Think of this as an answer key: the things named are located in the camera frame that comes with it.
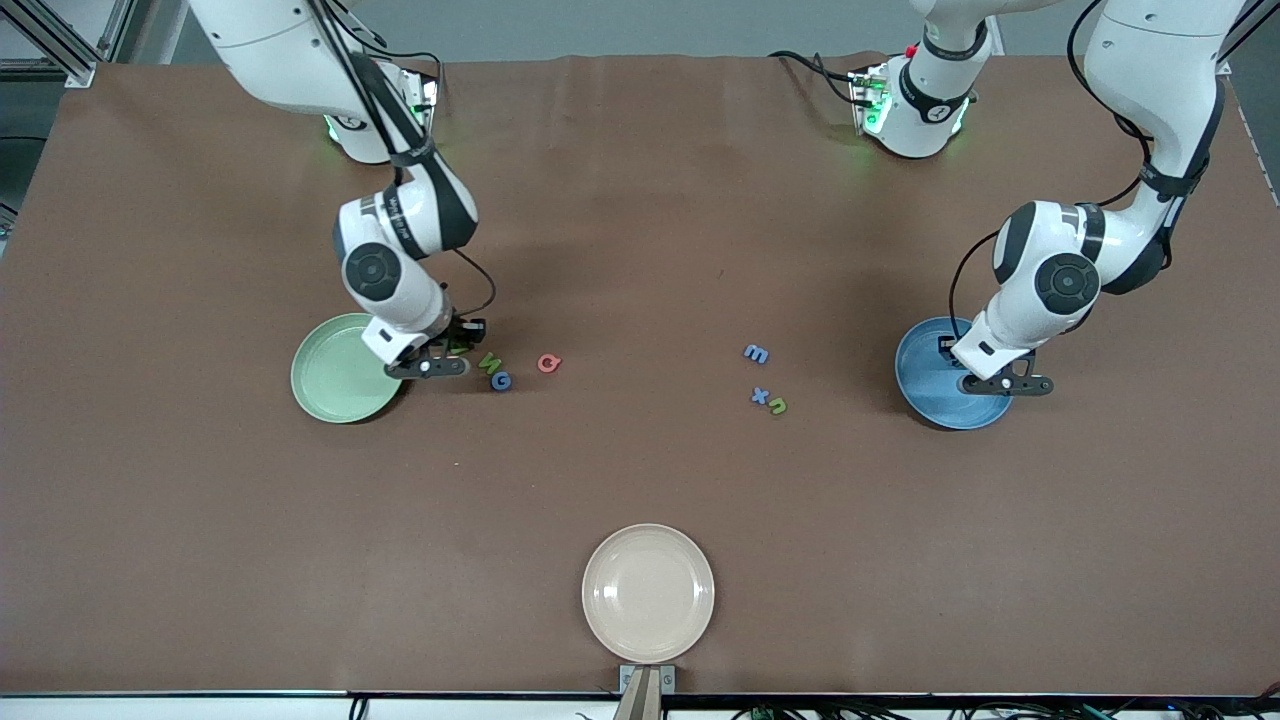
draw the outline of brown table surface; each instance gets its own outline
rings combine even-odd
[[[906,161],[777,60],[451,67],[436,129],[515,389],[415,384],[339,427],[289,361],[355,309],[329,231],[390,173],[221,68],[101,68],[0,263],[0,689],[609,687],[581,573],[640,521],[716,571],[685,691],[1261,689],[1280,213],[1235,105],[1174,268],[1042,351],[1052,396],[952,433],[900,397],[899,338],[1009,211],[1139,160],[1060,59],[979,87]]]

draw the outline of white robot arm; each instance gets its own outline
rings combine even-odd
[[[992,260],[1001,288],[951,347],[975,375],[965,392],[1016,395],[1011,363],[1080,323],[1100,292],[1126,293],[1167,266],[1178,215],[1208,164],[1224,101],[1217,54],[1243,4],[1106,4],[1085,77],[1100,100],[1151,133],[1151,161],[1124,210],[1036,201],[1009,217]]]
[[[484,337],[484,322],[457,318],[444,290],[417,261],[471,240],[475,200],[406,102],[411,74],[365,55],[325,3],[191,0],[191,9],[250,95],[293,113],[330,117],[348,155],[390,160],[397,168],[397,182],[338,213],[333,242],[343,283],[374,315],[364,340],[388,373],[461,374],[467,365],[458,357],[419,364],[416,355],[442,336],[452,345],[474,345]],[[402,170],[411,177],[403,184]]]
[[[924,15],[920,44],[868,68],[854,96],[859,131],[904,158],[927,158],[960,131],[973,82],[991,56],[987,17],[1061,0],[910,0]]]

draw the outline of metal frame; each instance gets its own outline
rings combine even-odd
[[[18,215],[0,205],[0,255],[4,254],[4,243],[9,241],[9,234],[13,233],[13,225],[17,222]]]
[[[1178,700],[1211,706],[1222,712],[1239,712],[1247,703],[1258,714],[1280,712],[1280,691],[1267,688],[1263,696],[1244,694],[1128,694],[1128,693],[931,693],[931,692],[874,692],[874,693],[672,693],[664,696],[668,710],[740,710],[758,705],[774,707],[803,707],[808,705],[864,702],[893,711],[911,710],[977,710],[979,706],[1001,703],[1038,705],[1042,707],[1074,707],[1080,703],[1098,710],[1165,711],[1169,701]],[[0,692],[0,700],[36,698],[366,698],[366,700],[447,700],[447,701],[618,701],[620,693],[598,691],[88,691],[88,692]]]
[[[0,15],[45,55],[45,60],[0,60],[0,76],[46,79],[65,73],[67,87],[88,87],[97,63],[119,58],[138,5],[115,0],[102,36],[90,44],[44,0],[0,0]]]

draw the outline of beige plate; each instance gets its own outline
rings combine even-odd
[[[588,625],[604,647],[631,662],[666,662],[694,647],[714,602],[707,556],[666,525],[613,533],[582,574]]]

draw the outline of wire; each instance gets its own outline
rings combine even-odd
[[[769,53],[768,58],[782,58],[785,60],[795,60],[795,61],[800,63],[801,65],[809,68],[810,70],[813,70],[815,73],[826,74],[831,79],[841,79],[841,81],[847,81],[849,79],[847,74],[840,74],[840,73],[835,73],[832,70],[828,70],[827,68],[824,68],[822,65],[814,64],[813,60],[805,58],[804,55],[800,55],[799,53],[792,53],[790,50],[778,50],[777,53]],[[870,65],[867,65],[865,68],[854,68],[852,70],[849,70],[849,72],[856,73],[859,70],[865,70],[869,67]]]
[[[495,283],[493,281],[493,275],[490,275],[488,270],[485,270],[484,268],[481,268],[479,263],[476,263],[475,260],[472,260],[470,255],[467,255],[466,252],[463,252],[461,250],[454,250],[454,252],[458,254],[458,258],[462,258],[463,260],[466,260],[468,265],[471,265],[481,275],[484,275],[484,279],[488,281],[488,283],[489,283],[489,299],[488,300],[485,300],[484,302],[481,302],[480,305],[477,305],[477,306],[475,306],[475,307],[472,307],[470,310],[463,310],[462,313],[457,313],[458,316],[466,318],[467,315],[470,315],[472,313],[479,313],[479,311],[484,310],[485,307],[493,305],[493,301],[497,300],[497,297],[498,297],[498,283]]]
[[[1089,97],[1097,100],[1098,105],[1106,108],[1106,110],[1115,117],[1116,124],[1120,126],[1120,129],[1123,129],[1125,135],[1137,138],[1138,142],[1142,143],[1143,163],[1148,163],[1151,161],[1151,146],[1148,145],[1148,142],[1152,140],[1151,136],[1143,135],[1143,132],[1138,129],[1138,126],[1134,124],[1133,120],[1121,115],[1120,113],[1116,113],[1106,102],[1103,102],[1102,99],[1098,97],[1096,92],[1093,92],[1093,88],[1089,87],[1089,81],[1084,77],[1084,72],[1080,69],[1080,64],[1075,60],[1075,37],[1080,33],[1080,26],[1084,24],[1084,18],[1089,17],[1089,13],[1092,13],[1093,9],[1097,8],[1098,4],[1101,3],[1102,0],[1092,0],[1084,8],[1080,15],[1075,18],[1075,23],[1071,24],[1071,32],[1066,33],[1066,63],[1071,67],[1071,74],[1075,76],[1075,79],[1076,82],[1080,83],[1080,87],[1083,87],[1085,92],[1089,94]]]
[[[360,19],[358,19],[358,18],[356,18],[356,15],[351,14],[351,10],[348,10],[346,5],[343,5],[343,4],[342,4],[342,3],[339,3],[338,0],[329,0],[329,1],[330,1],[330,3],[333,3],[334,5],[337,5],[337,6],[338,6],[338,9],[339,9],[339,10],[342,10],[344,15],[347,15],[347,17],[349,17],[349,18],[351,18],[352,20],[355,20],[355,22],[360,23]],[[370,36],[372,36],[372,38],[374,38],[374,42],[376,42],[378,45],[380,45],[380,46],[383,46],[383,47],[387,47],[387,40],[385,40],[385,38],[383,38],[383,36],[380,36],[380,35],[378,35],[376,32],[374,32],[372,29],[369,29],[367,27],[365,27],[365,24],[364,24],[364,23],[360,23],[360,27],[358,27],[358,28],[348,28],[348,29],[349,29],[349,32],[348,32],[347,35],[351,35],[352,32],[367,32],[367,33],[369,33]]]
[[[831,702],[828,706],[836,710],[837,720],[844,720],[844,712],[851,712],[861,720],[908,720],[883,706],[867,702]]]
[[[1135,702],[1138,702],[1138,698],[1130,697],[1129,700],[1125,701],[1124,705],[1121,705],[1120,707],[1112,710],[1111,712],[1106,712],[1105,715],[1107,717],[1115,717],[1116,715],[1120,715],[1121,712],[1124,712],[1125,710],[1128,710],[1129,706],[1133,705],[1133,703],[1135,703]]]
[[[956,274],[951,277],[951,290],[947,291],[947,314],[951,316],[951,332],[955,333],[956,340],[960,340],[960,325],[956,324],[956,286],[960,284],[960,274],[964,273],[964,265],[969,261],[969,258],[973,258],[973,254],[977,252],[979,247],[991,242],[991,238],[997,234],[1000,234],[1000,231],[996,231],[973,243],[969,252],[965,252],[964,258],[960,259],[960,264],[956,265]],[[972,720],[972,717],[973,716],[970,715],[965,720]]]
[[[338,0],[328,0],[328,1],[329,3],[334,3],[339,8],[342,8],[342,4],[339,4]],[[329,8],[329,12],[330,12],[330,14],[333,14],[333,8]],[[342,29],[346,31],[347,35],[351,36],[352,40],[355,40],[356,42],[358,42],[362,46],[365,46],[365,49],[372,50],[374,53],[379,53],[379,54],[385,55],[388,58],[429,58],[433,63],[435,63],[435,74],[440,78],[440,82],[444,82],[444,63],[440,61],[440,58],[435,53],[426,53],[426,51],[421,51],[421,53],[392,53],[390,50],[387,49],[387,44],[385,44],[387,41],[385,40],[383,41],[381,47],[375,46],[375,45],[370,45],[367,40],[365,40],[364,37],[360,37],[358,35],[356,35],[356,32],[353,29],[351,29],[349,27],[347,27],[347,23],[339,20],[338,24],[342,26]],[[378,37],[379,40],[381,38],[381,36],[379,36],[376,32],[374,32],[374,36]]]
[[[1276,10],[1280,10],[1280,4],[1272,5],[1271,9],[1267,10],[1267,14],[1262,15],[1261,20],[1253,23],[1253,26],[1249,27],[1249,29],[1244,31],[1244,35],[1242,35],[1239,38],[1236,38],[1236,41],[1230,47],[1226,49],[1226,53],[1222,53],[1222,55],[1219,56],[1217,61],[1221,63],[1221,61],[1226,60],[1226,58],[1231,53],[1235,53],[1235,49],[1239,47],[1242,42],[1244,42],[1245,40],[1248,40],[1249,36],[1253,35],[1254,31],[1257,31],[1260,27],[1262,27],[1262,23],[1267,22],[1267,19],[1271,15],[1276,14]]]
[[[771,705],[767,705],[764,707],[765,707],[765,710],[769,710],[769,711],[774,711],[776,710],[776,711],[781,712],[782,717],[785,720],[806,720],[806,717],[804,715],[801,715],[799,711],[791,710],[788,707],[778,707],[778,706],[771,706]]]
[[[1226,32],[1230,33],[1233,29],[1235,29],[1235,28],[1240,27],[1242,24],[1244,24],[1244,20],[1249,19],[1249,15],[1253,14],[1253,10],[1257,10],[1258,8],[1261,8],[1262,4],[1266,3],[1266,1],[1267,0],[1254,0],[1254,3],[1252,5],[1249,5],[1248,10],[1240,13],[1239,18],[1235,18],[1235,22],[1231,23],[1231,29],[1229,29]]]
[[[827,67],[822,64],[822,55],[814,53],[813,61],[818,64],[818,70],[822,72],[822,79],[827,81],[827,87],[829,87],[831,91],[836,94],[836,97],[840,97],[841,100],[849,102],[850,105],[856,105],[858,108],[872,106],[870,100],[858,100],[855,97],[850,97],[849,95],[841,92],[838,87],[836,87],[836,81],[831,79],[831,73],[827,70]],[[845,82],[849,82],[849,76],[845,76]]]
[[[365,109],[365,114],[369,115],[370,124],[378,132],[379,140],[387,147],[387,154],[392,155],[396,152],[396,143],[392,142],[392,136],[387,131],[387,126],[383,124],[381,113],[378,111],[378,104],[374,101],[371,91],[360,79],[360,74],[351,60],[351,53],[347,51],[346,45],[342,38],[338,37],[333,26],[347,27],[342,24],[338,19],[338,14],[329,5],[328,0],[307,0],[307,6],[311,12],[316,14],[316,24],[320,26],[320,31],[324,33],[325,41],[329,45],[329,50],[333,53],[334,59],[342,68],[342,72],[347,76],[347,81],[351,83],[352,91],[355,91],[356,97],[360,100],[361,106]]]
[[[858,99],[850,97],[849,95],[845,95],[844,92],[841,92],[840,88],[836,87],[836,82],[835,81],[838,79],[838,81],[842,81],[842,82],[849,82],[849,73],[836,73],[836,72],[828,70],[827,65],[824,65],[822,63],[822,55],[819,55],[817,53],[813,54],[813,60],[808,60],[804,56],[801,56],[801,55],[799,55],[796,53],[792,53],[790,50],[778,50],[777,53],[769,53],[769,58],[781,58],[783,60],[796,60],[801,65],[804,65],[804,67],[809,68],[810,70],[813,70],[813,72],[818,73],[819,76],[822,76],[822,78],[827,81],[827,87],[829,87],[831,91],[836,94],[836,97],[840,97],[845,102],[849,102],[850,105],[856,105],[859,108],[870,108],[872,106],[872,102],[869,102],[867,100],[858,100]],[[850,73],[859,73],[859,72],[863,72],[863,70],[865,70],[867,68],[870,68],[870,67],[872,65],[864,65],[861,68],[854,68],[854,69],[851,69],[849,72]]]
[[[1121,197],[1124,197],[1125,195],[1129,195],[1130,192],[1133,192],[1133,188],[1138,187],[1138,183],[1140,183],[1140,182],[1142,182],[1142,176],[1138,176],[1138,177],[1133,178],[1133,181],[1129,183],[1128,187],[1125,187],[1120,192],[1112,195],[1111,197],[1107,197],[1102,202],[1098,202],[1097,204],[1098,208],[1106,208],[1107,205],[1115,205],[1115,202],[1119,201]]]
[[[365,720],[369,715],[369,698],[356,696],[351,700],[351,708],[347,710],[347,720]]]

